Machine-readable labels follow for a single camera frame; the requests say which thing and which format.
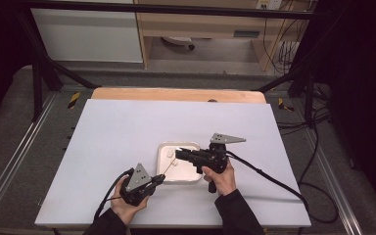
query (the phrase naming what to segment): electrical outlet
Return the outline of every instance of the electrical outlet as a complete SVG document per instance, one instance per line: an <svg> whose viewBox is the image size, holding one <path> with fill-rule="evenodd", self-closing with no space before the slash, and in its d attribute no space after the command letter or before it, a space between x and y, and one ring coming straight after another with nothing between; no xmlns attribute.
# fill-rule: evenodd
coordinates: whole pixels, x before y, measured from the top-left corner
<svg viewBox="0 0 376 235"><path fill-rule="evenodd" d="M258 0L256 9L279 10L282 0Z"/></svg>

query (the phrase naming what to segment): white tray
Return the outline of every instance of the white tray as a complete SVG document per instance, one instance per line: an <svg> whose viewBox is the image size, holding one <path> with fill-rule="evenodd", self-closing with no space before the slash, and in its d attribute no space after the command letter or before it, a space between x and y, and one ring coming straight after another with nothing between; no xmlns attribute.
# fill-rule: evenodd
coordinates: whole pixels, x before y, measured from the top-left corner
<svg viewBox="0 0 376 235"><path fill-rule="evenodd" d="M183 184L198 181L201 174L197 168L187 161L175 158L175 149L185 148L189 150L200 150L195 142L164 142L158 149L157 174L165 173L164 183Z"/></svg>

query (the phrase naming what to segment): white table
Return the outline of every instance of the white table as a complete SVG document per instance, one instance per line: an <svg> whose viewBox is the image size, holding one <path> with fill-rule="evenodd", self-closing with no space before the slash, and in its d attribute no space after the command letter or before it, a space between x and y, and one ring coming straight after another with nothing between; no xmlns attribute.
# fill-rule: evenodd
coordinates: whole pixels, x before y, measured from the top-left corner
<svg viewBox="0 0 376 235"><path fill-rule="evenodd" d="M229 144L227 149L299 191L269 105L88 100L35 223L88 226L121 173L142 163L155 175L161 143L194 141L207 148L215 132L246 138L247 142ZM237 187L262 226L310 226L304 204L296 196L231 162ZM161 185L131 227L220 226L213 204L216 197L203 179Z"/></svg>

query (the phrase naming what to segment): black sleeve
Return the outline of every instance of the black sleeve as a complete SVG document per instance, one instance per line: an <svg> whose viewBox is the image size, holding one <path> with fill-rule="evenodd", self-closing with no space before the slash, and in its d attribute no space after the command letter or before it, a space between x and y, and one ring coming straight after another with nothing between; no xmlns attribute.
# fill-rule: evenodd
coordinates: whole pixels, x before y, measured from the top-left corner
<svg viewBox="0 0 376 235"><path fill-rule="evenodd" d="M108 209L90 225L83 235L125 235L126 229L121 219L112 209Z"/></svg>
<svg viewBox="0 0 376 235"><path fill-rule="evenodd" d="M215 201L222 218L224 235L264 235L263 229L240 191L219 196Z"/></svg>

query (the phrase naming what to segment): human hand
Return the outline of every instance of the human hand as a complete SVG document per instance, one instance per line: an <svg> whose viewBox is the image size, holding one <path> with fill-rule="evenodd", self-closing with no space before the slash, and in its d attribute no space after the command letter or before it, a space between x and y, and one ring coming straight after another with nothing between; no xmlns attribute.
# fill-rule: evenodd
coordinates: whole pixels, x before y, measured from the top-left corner
<svg viewBox="0 0 376 235"><path fill-rule="evenodd" d="M204 179L207 182L213 181L216 190L222 196L228 195L237 189L236 180L234 178L234 168L231 165L230 160L227 161L227 168L221 174L215 173L212 169L206 166L201 167L201 170L205 174Z"/></svg>
<svg viewBox="0 0 376 235"><path fill-rule="evenodd" d="M121 184L123 183L124 179L128 176L124 176L121 180L118 181L115 188L115 193L113 194L112 198L120 197L120 188ZM145 209L148 206L149 196L146 197L137 207L127 204L123 198L112 199L111 200L111 208L112 211L117 214L117 216L123 221L123 223L127 226L133 217L136 215L137 212Z"/></svg>

